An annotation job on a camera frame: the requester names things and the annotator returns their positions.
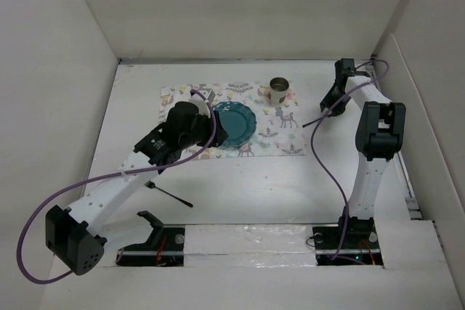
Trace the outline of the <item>black metal spoon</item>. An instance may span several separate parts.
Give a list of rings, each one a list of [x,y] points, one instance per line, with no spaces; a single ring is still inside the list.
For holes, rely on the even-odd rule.
[[[311,126],[312,124],[318,123],[319,121],[323,120],[324,118],[331,118],[331,117],[332,117],[332,114],[331,114],[331,113],[330,113],[329,115],[327,115],[327,116],[324,116],[324,115],[323,115],[323,116],[321,116],[321,117],[319,117],[319,118],[317,118],[317,119],[315,119],[315,120],[313,120],[313,121],[310,121],[310,122],[308,122],[308,123],[304,123],[304,124],[302,125],[302,128],[306,128],[306,127],[308,127],[308,126]]]

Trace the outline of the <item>teal ceramic plate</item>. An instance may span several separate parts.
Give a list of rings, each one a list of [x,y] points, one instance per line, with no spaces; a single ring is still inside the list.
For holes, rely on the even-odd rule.
[[[220,102],[214,106],[227,138],[223,148],[238,148],[245,144],[256,131],[256,115],[252,109],[240,102]]]

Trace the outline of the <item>floral animal print napkin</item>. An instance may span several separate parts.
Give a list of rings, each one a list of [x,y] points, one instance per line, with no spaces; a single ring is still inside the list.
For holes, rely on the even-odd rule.
[[[220,148],[205,150],[197,159],[305,154],[307,145],[299,120],[299,100],[293,89],[287,91],[283,102],[274,106],[269,96],[270,84],[266,81],[165,86],[161,89],[159,121],[166,120],[168,111],[177,102],[187,101],[191,89],[206,95],[213,107],[239,102],[250,108],[256,118],[254,134],[239,147],[224,143]]]

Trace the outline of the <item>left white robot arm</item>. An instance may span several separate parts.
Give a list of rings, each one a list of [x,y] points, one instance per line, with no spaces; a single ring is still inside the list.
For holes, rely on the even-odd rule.
[[[227,138],[217,111],[199,103],[178,102],[165,122],[135,144],[118,175],[99,183],[86,197],[67,208],[55,205],[46,213],[46,246],[71,272],[83,275],[102,258],[110,216],[139,187],[175,164],[188,147],[219,147]]]

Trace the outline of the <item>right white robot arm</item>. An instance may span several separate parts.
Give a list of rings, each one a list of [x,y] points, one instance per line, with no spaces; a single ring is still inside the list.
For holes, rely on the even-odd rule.
[[[351,248],[373,229],[382,176],[403,145],[406,106],[385,97],[366,72],[356,69],[353,59],[341,58],[334,67],[335,81],[320,102],[320,110],[327,116],[339,116],[350,101],[361,110],[355,133],[357,174],[341,226],[336,229],[338,243]]]

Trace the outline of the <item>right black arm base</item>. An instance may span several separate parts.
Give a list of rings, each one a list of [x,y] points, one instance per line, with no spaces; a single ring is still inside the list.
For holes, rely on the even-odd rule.
[[[344,217],[337,224],[318,224],[307,238],[315,249],[317,266],[383,266],[374,219],[349,218],[344,231]]]

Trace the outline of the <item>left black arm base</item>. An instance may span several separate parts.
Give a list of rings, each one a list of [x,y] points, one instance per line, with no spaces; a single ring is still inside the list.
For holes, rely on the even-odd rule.
[[[148,211],[137,215],[150,225],[150,234],[141,243],[122,247],[116,265],[124,267],[179,267],[184,266],[186,226],[164,224]]]

